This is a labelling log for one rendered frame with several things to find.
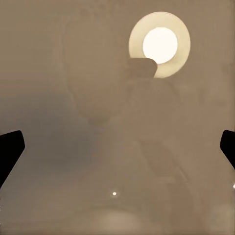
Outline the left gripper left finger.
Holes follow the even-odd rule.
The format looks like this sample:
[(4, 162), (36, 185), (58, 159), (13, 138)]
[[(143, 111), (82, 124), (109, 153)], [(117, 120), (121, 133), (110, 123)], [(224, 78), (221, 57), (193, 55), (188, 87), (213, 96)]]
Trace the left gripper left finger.
[(25, 149), (20, 130), (0, 136), (0, 188)]

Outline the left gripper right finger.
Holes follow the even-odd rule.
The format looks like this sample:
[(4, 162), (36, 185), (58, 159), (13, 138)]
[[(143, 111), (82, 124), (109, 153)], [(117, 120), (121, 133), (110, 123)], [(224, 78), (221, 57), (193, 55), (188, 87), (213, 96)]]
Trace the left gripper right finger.
[(235, 168), (235, 132), (229, 130), (223, 132), (220, 148)]

